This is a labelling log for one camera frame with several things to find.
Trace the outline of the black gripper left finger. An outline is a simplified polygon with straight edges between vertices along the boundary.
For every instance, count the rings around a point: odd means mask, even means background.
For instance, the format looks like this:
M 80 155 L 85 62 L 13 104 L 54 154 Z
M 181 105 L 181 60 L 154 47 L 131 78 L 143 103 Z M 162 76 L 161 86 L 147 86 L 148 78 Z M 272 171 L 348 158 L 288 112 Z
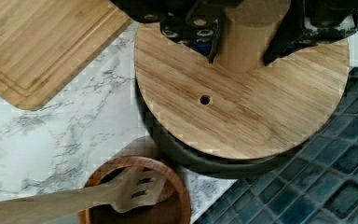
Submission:
M 175 44 L 195 50 L 212 63 L 230 0 L 110 0 L 134 21 L 158 23 Z

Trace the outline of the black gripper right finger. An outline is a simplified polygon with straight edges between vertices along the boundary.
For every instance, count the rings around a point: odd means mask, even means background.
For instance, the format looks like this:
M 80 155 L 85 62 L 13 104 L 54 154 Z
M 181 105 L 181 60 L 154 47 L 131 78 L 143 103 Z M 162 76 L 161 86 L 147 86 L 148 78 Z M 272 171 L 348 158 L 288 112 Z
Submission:
M 358 0 L 291 0 L 263 55 L 264 65 L 358 32 Z

